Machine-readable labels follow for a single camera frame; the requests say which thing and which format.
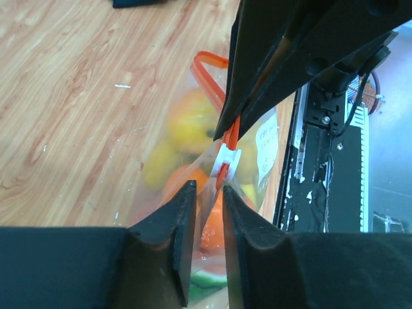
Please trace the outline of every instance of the yellow fruit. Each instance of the yellow fruit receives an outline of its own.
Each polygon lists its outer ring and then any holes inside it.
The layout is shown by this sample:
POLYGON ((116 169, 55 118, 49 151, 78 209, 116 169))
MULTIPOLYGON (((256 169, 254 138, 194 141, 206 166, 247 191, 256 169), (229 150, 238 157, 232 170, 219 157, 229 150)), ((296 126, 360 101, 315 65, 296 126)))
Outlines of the yellow fruit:
POLYGON ((241 185, 243 192, 246 194, 248 198, 252 201, 254 205, 256 205, 256 191, 254 185, 241 185))
POLYGON ((235 177, 242 185, 253 183, 253 177, 259 172, 258 148, 256 146, 257 130, 258 128, 254 125, 238 142, 237 149, 242 149, 242 155, 235 177))
POLYGON ((213 143, 219 115, 200 88, 188 92, 168 114, 167 134, 179 151, 202 154, 213 143))
POLYGON ((162 140, 144 163, 142 177, 145 184, 153 191, 160 190, 182 160, 180 153, 172 144, 162 140))

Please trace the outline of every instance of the plastic bag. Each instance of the plastic bag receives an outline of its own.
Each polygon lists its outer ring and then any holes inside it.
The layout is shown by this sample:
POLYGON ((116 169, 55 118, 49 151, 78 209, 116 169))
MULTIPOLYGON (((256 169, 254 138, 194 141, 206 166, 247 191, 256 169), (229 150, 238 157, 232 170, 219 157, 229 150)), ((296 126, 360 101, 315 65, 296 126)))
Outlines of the plastic bag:
POLYGON ((220 188, 231 185, 257 212, 263 203, 277 154, 275 109, 263 115, 241 140, 238 141, 236 128, 232 127, 233 132, 212 141, 225 100, 222 89, 225 89, 227 66, 227 59, 206 51, 195 56, 168 110, 155 146, 144 162, 129 217, 130 225, 139 222, 169 201, 187 180, 196 180, 196 230, 189 308, 219 309, 228 305, 220 188), (223 143, 241 152, 234 177, 227 177, 227 164, 218 164, 216 170, 216 159, 223 143))

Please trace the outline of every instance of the orange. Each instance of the orange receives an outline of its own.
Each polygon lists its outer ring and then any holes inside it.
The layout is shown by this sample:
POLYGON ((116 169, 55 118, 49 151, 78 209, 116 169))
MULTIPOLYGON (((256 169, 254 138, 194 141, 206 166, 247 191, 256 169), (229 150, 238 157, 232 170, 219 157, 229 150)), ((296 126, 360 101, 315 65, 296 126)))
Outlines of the orange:
POLYGON ((185 184, 187 180, 196 180, 196 195, 203 189, 209 177, 200 168, 196 168, 190 174, 180 179, 189 168, 190 165, 182 165, 175 170, 168 179, 164 189, 163 195, 167 196, 166 201, 169 201, 185 184))
POLYGON ((203 90, 194 88, 172 106, 166 119, 167 134, 177 150, 200 155, 213 143, 218 120, 203 90))
MULTIPOLYGON (((253 209, 253 203, 246 197, 246 204, 253 209)), ((216 251, 225 248, 225 233, 223 229, 223 191, 219 192, 218 199, 206 221, 201 234, 200 248, 206 251, 216 251)))

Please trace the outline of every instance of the wooden floor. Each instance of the wooden floor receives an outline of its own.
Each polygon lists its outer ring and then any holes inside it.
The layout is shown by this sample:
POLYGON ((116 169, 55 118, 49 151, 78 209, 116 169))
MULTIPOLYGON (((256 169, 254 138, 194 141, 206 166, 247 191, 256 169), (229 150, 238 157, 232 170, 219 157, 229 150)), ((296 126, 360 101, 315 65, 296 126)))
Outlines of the wooden floor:
MULTIPOLYGON (((0 225, 124 225, 182 75, 200 50, 227 56, 237 6, 0 0, 0 225)), ((268 218, 291 100, 277 109, 268 218)))

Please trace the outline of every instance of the white sticker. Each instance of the white sticker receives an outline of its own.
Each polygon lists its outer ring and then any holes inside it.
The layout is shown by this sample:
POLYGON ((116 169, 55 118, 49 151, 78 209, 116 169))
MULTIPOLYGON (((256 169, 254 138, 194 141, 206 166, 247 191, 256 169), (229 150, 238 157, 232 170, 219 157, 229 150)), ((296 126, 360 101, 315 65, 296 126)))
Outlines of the white sticker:
POLYGON ((263 177, 270 172, 277 156, 277 115, 274 113, 256 133, 257 167, 259 168, 259 186, 263 177))

